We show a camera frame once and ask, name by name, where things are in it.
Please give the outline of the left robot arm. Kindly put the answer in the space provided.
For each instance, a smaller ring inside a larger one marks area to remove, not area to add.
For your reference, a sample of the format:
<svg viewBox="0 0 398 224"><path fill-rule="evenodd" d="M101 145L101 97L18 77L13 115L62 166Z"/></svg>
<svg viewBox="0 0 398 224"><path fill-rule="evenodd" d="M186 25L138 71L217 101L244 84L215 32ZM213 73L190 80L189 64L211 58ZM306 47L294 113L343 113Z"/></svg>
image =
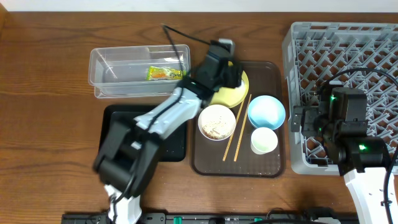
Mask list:
<svg viewBox="0 0 398 224"><path fill-rule="evenodd" d="M111 202L111 223L136 223L141 216L141 194L149 185L163 152L162 143L186 121L208 106L222 87L241 84L242 65L230 39L212 40L195 76L180 80L171 96L134 119L115 121L93 163Z"/></svg>

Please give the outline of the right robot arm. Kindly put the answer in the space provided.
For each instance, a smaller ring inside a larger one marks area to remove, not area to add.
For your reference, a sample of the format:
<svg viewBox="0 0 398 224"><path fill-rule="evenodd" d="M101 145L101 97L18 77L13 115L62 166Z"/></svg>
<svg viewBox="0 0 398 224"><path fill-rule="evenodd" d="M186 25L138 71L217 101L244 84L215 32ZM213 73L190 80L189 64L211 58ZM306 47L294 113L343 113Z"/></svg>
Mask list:
<svg viewBox="0 0 398 224"><path fill-rule="evenodd" d="M332 85L318 99L316 106L293 107L290 130L321 138L345 180L360 223L397 222L394 160L382 138L367 134L365 92Z"/></svg>

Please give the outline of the white cup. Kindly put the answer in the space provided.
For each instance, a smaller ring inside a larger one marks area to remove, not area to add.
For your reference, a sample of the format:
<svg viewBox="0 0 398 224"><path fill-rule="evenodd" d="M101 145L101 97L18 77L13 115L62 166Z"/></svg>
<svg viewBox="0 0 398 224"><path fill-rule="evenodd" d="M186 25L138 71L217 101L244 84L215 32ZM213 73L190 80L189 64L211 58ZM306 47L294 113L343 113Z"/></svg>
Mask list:
<svg viewBox="0 0 398 224"><path fill-rule="evenodd" d="M251 150L255 154L272 152L278 143L276 133L269 128L257 128L251 134Z"/></svg>

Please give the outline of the green snack wrapper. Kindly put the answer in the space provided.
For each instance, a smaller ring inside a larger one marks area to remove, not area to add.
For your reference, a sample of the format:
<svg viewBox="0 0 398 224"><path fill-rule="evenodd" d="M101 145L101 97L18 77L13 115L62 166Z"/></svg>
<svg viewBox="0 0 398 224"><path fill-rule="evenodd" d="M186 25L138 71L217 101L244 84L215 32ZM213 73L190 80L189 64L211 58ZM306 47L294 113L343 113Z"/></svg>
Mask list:
<svg viewBox="0 0 398 224"><path fill-rule="evenodd" d="M150 66L146 80L181 80L186 73L185 70Z"/></svg>

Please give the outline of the light blue bowl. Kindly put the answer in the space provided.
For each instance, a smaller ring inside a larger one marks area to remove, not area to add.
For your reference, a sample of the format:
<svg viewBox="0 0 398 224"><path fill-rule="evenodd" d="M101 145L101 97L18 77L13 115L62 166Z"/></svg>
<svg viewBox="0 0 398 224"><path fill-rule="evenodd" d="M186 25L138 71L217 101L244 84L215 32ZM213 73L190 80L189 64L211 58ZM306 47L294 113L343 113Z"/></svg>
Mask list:
<svg viewBox="0 0 398 224"><path fill-rule="evenodd" d="M255 128L280 128L285 121L285 108L281 101L269 95L258 96L248 107L248 118Z"/></svg>

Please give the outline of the wooden chopstick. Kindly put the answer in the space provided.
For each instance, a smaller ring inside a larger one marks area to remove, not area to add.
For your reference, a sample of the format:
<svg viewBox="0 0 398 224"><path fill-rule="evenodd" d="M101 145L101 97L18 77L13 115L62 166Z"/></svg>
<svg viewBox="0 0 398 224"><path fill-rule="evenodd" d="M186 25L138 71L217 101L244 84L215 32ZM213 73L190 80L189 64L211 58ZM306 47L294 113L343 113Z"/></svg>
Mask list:
<svg viewBox="0 0 398 224"><path fill-rule="evenodd" d="M236 126L238 125L238 121L239 121L239 118L240 118L240 115L241 115L241 111L242 111L242 108L243 108L243 105L244 105L244 101L245 101L245 99L243 99L243 101L241 102L239 110L238 110L238 113L237 113L237 116L236 116L236 122L235 122ZM224 155L223 155L223 160L222 160L223 162L226 160L226 158L228 156L229 149L230 149L231 143L233 141L234 132L235 132L235 130L233 130L231 136L229 137L229 140L228 140L228 143L227 143Z"/></svg>
<svg viewBox="0 0 398 224"><path fill-rule="evenodd" d="M238 156L239 156L239 150L241 148L242 138L243 138L244 129L245 129L246 120L247 120L248 108L249 108L249 104L251 102L251 98L252 98L252 94L249 95L248 102L247 102L247 105L246 105L246 109L244 110L243 122L242 122L241 130L240 130L240 133L239 133L238 143L237 143L237 146L236 146L236 152L235 152L235 155L234 155L234 162L237 161Z"/></svg>

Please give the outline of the white tissue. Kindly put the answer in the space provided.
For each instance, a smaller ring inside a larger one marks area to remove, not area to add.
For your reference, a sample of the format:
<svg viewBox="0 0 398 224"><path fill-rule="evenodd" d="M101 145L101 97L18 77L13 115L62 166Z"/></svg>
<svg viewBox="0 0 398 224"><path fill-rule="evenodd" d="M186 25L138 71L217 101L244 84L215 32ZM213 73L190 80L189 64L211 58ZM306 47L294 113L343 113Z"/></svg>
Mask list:
<svg viewBox="0 0 398 224"><path fill-rule="evenodd" d="M238 86L239 89L245 89L245 84L244 84L244 80L241 80L241 84L240 86Z"/></svg>

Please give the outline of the white bowl with food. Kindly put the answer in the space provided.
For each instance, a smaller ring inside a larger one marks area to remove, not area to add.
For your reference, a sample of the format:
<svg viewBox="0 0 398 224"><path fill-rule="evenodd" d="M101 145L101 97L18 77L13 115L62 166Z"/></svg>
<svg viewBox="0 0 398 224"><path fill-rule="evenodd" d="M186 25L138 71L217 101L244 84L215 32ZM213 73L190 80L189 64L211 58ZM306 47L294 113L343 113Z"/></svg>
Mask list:
<svg viewBox="0 0 398 224"><path fill-rule="evenodd" d="M202 135L211 141L229 138L236 128L234 113L223 105L210 105L198 116L198 128Z"/></svg>

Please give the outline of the yellow plate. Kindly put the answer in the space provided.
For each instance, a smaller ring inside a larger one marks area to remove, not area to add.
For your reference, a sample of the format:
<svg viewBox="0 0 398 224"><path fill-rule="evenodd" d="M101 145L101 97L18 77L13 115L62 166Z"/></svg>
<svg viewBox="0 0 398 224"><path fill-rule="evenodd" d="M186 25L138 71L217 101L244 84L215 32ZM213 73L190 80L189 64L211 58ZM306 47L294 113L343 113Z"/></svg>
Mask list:
<svg viewBox="0 0 398 224"><path fill-rule="evenodd" d="M249 90L249 80L245 71L242 72L241 79L244 80L245 89L222 87L213 95L210 105L223 105L227 108L239 105Z"/></svg>

